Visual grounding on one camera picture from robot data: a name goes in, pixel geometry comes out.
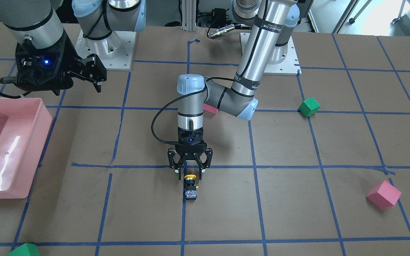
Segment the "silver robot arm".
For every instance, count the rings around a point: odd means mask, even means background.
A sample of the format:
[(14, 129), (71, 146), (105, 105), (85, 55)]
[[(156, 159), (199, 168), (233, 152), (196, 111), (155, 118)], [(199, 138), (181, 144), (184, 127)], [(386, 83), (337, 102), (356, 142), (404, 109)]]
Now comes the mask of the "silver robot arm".
[(202, 174), (210, 167), (212, 149), (203, 139), (204, 104), (249, 121), (258, 105), (255, 93), (261, 85), (266, 68), (275, 68), (286, 61), (288, 44), (294, 27), (300, 20), (296, 0), (234, 0), (231, 6), (234, 21), (252, 27), (231, 87), (217, 83), (218, 77), (198, 74), (178, 77), (178, 139), (165, 141), (173, 145), (167, 156), (170, 168), (178, 178), (187, 177), (181, 171), (184, 162), (194, 161)]
[(74, 78), (96, 92), (112, 60), (127, 58), (119, 32), (143, 31), (145, 0), (0, 0), (0, 21), (17, 41), (15, 76), (0, 78), (0, 96), (72, 88)]

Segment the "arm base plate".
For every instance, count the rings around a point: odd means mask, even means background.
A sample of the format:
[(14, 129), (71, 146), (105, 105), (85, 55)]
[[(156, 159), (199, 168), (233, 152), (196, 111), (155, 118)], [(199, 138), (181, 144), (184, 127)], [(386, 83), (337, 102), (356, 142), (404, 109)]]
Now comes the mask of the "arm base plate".
[(106, 39), (94, 41), (80, 31), (75, 50), (82, 58), (97, 54), (108, 71), (130, 71), (137, 32), (113, 31)]
[(296, 76), (301, 73), (294, 42), (292, 36), (290, 36), (286, 45), (275, 47), (271, 60), (268, 61), (263, 74)]

